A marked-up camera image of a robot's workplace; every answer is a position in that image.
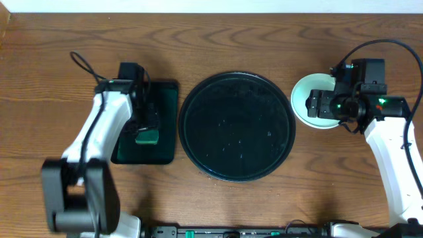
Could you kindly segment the green scouring sponge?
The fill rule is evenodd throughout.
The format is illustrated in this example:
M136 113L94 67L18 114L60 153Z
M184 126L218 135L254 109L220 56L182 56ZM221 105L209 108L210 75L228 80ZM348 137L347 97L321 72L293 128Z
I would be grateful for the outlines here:
M135 138L138 145L156 145L159 141L158 129L150 129L139 132Z

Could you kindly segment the mint green plate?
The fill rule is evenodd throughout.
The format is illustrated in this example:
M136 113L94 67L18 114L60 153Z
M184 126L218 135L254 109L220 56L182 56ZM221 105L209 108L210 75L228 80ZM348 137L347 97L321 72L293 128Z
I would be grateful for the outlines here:
M316 129L332 129L337 127L338 120L310 118L307 115L306 100L312 89L332 91L335 78L324 73L314 73L300 79L291 92L291 107L295 115L306 125Z

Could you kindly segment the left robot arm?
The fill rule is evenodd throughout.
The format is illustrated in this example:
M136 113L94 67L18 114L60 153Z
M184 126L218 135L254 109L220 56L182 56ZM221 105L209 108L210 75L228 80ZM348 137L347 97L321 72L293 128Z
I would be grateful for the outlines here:
M81 131L60 159L42 165L48 228L82 237L141 237L141 220L120 210L109 163L123 130L151 128L150 82L102 80Z

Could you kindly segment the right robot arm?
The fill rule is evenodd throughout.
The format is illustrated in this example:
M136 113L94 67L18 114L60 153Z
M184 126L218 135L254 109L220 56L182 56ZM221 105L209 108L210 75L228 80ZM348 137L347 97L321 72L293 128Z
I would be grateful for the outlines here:
M364 135L377 161L389 207L389 228L382 233L351 223L330 227L332 237L421 237L422 159L404 98L377 93L336 93L313 89L306 100L311 118L338 120Z

